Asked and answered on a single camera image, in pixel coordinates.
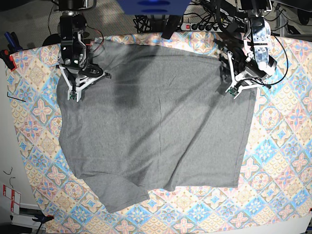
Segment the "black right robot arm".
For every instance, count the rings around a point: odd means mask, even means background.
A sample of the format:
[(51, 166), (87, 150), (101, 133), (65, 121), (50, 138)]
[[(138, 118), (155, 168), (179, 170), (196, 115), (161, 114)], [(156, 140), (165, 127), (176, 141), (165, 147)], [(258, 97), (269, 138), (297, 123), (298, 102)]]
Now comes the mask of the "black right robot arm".
[(54, 10), (61, 12), (58, 35), (60, 37), (59, 68), (69, 90), (84, 89), (100, 78), (111, 78), (99, 65), (93, 63), (92, 49), (84, 41), (88, 28), (84, 11), (94, 9), (96, 0), (53, 0)]

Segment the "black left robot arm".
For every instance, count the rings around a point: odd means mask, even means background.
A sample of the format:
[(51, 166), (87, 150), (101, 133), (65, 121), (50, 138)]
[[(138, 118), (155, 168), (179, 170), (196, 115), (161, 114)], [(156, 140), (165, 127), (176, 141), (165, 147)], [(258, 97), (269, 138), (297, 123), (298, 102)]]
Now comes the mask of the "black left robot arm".
[(277, 62), (269, 55), (271, 28), (264, 19), (264, 13), (273, 9), (271, 1), (236, 0), (235, 4), (237, 12), (245, 15), (242, 39), (236, 38), (227, 27), (223, 26), (221, 22), (222, 1), (217, 0), (215, 10), (219, 29), (231, 39), (232, 43), (236, 43), (237, 47), (217, 39), (214, 42), (229, 63), (231, 84), (226, 92), (237, 98), (243, 90), (261, 86), (270, 89), (271, 85), (265, 83), (265, 80), (275, 73)]

